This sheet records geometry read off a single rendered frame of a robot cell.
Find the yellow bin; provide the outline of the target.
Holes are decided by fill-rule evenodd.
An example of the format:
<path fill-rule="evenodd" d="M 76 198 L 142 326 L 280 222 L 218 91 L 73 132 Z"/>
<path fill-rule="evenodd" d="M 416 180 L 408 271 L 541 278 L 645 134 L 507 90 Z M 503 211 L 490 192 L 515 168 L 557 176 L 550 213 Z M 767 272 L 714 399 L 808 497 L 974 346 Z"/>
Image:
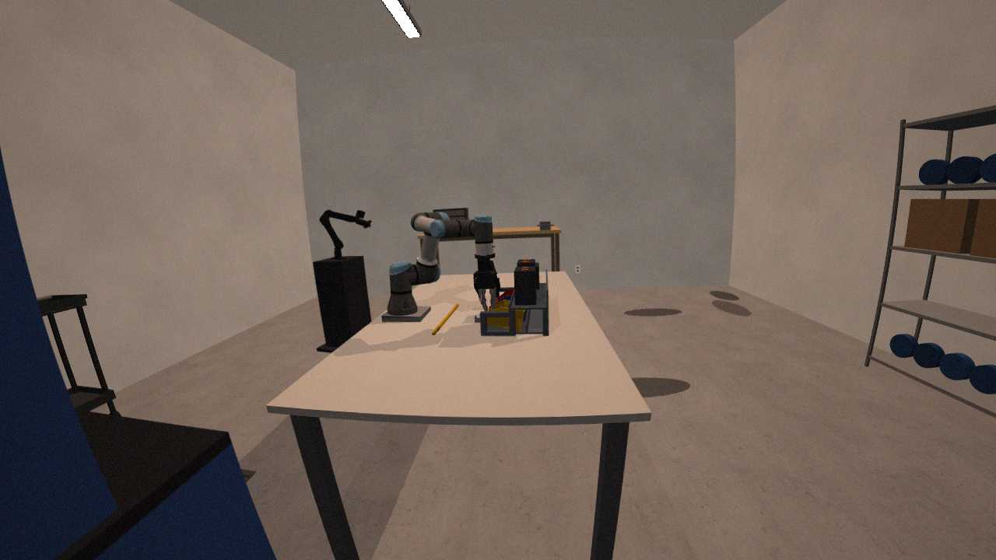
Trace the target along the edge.
<path fill-rule="evenodd" d="M 508 305 L 510 300 L 501 300 L 495 303 L 493 311 L 509 311 Z M 525 315 L 525 310 L 515 310 L 515 325 L 516 331 L 521 332 L 521 327 Z M 509 317 L 486 317 L 487 325 L 494 327 L 505 327 L 509 329 Z"/>

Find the yellow bar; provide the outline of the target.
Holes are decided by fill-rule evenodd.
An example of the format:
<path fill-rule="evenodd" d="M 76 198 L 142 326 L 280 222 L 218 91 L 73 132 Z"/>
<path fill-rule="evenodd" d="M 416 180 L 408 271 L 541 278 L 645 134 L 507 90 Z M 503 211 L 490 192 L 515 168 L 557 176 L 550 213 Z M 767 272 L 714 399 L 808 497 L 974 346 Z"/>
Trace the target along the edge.
<path fill-rule="evenodd" d="M 456 304 L 456 306 L 455 306 L 455 307 L 453 307 L 453 309 L 451 310 L 451 312 L 450 312 L 450 313 L 449 313 L 448 315 L 446 315 L 446 317 L 444 318 L 444 321 L 441 321 L 441 323 L 440 323 L 440 324 L 439 324 L 439 325 L 437 326 L 437 329 L 435 329 L 435 330 L 433 331 L 433 334 L 437 334 L 437 332 L 439 331 L 439 329 L 440 329 L 440 328 L 441 328 L 441 327 L 442 327 L 442 326 L 444 325 L 444 323 L 445 323 L 445 322 L 446 322 L 446 321 L 448 320 L 448 318 L 449 318 L 449 317 L 450 317 L 450 316 L 451 316 L 451 315 L 453 314 L 453 312 L 454 312 L 454 311 L 455 311 L 455 310 L 456 310 L 456 309 L 457 309 L 458 307 L 459 307 L 459 304 Z"/>

